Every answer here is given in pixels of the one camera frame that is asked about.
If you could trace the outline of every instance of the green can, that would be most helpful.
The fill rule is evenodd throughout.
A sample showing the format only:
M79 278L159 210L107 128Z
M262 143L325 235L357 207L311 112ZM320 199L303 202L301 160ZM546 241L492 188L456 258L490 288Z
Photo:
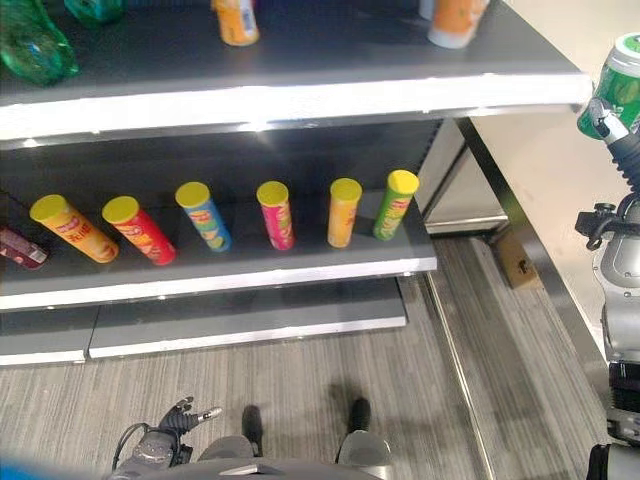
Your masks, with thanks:
M633 133L640 126L640 32L627 33L616 40L602 67L594 96L608 101L615 115ZM578 118L578 129L593 138L600 135L585 111Z
M387 191L382 199L373 234L380 240L391 240L420 186L420 180L407 170L394 170L387 178Z

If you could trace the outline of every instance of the shelf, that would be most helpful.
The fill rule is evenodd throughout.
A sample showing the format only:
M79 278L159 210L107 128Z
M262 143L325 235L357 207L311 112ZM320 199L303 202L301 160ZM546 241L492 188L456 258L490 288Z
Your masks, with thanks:
M83 362L99 307L0 315L0 365Z
M40 270L6 262L0 311L434 270L435 252L415 201L393 240L373 237L382 194L363 195L351 245L340 250L326 242L328 199L323 197L292 200L296 244L286 252L269 244L257 202L220 206L234 242L225 253L209 251L182 210L151 212L178 251L176 260L166 267L152 265L116 233L111 236L119 240L120 255L107 265L94 263L56 237L48 245L51 258ZM104 222L89 218L102 228Z
M106 305L91 358L402 327L395 279Z
M321 119L486 114L579 104L591 95L588 76L503 2L492 2L463 50L432 45L427 21L375 7L381 3L389 2L262 0L261 40L234 48L219 40L208 0L132 8L96 30L58 2L50 10L61 12L52 16L81 73L39 88L3 67L0 140L18 148L202 127L260 131L292 121L313 127Z

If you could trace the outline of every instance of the cardboard box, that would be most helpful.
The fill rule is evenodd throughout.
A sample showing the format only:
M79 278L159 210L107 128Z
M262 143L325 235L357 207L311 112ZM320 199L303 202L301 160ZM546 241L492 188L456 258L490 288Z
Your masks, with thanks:
M538 272L511 230L495 242L494 248L511 288L542 288Z

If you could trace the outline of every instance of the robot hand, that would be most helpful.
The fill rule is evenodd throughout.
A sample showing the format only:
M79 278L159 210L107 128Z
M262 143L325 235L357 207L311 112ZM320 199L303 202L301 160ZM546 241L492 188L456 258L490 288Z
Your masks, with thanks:
M162 417L156 428L152 428L146 423L137 423L125 430L113 457L113 471L106 479L137 479L159 470L189 463L193 448L181 443L182 435L222 413L222 408L220 407L213 407L201 413L187 413L191 410L192 402L193 397L186 397L177 402ZM144 430L142 439L133 449L131 457L118 467L119 456L124 445L139 428Z

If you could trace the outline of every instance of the yellow lid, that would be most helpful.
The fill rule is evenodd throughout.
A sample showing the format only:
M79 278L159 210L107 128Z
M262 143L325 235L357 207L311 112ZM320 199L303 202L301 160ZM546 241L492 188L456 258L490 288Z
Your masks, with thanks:
M401 195L413 195L420 186L420 180L407 170L394 170L387 179L389 188Z
M362 196L362 187L352 178L339 178L331 184L331 196L342 202L357 202Z
M289 198L289 190L286 185L275 180L264 182L256 192L258 201L265 207L277 207Z
M47 195L31 206L29 216L36 222L46 222L62 213L67 208L67 201L62 195Z
M140 210L138 201L133 197L112 198L102 209L102 217L109 223L119 225L127 223Z
M198 207L209 198L209 187L200 182L187 182L176 192L176 202L184 208Z

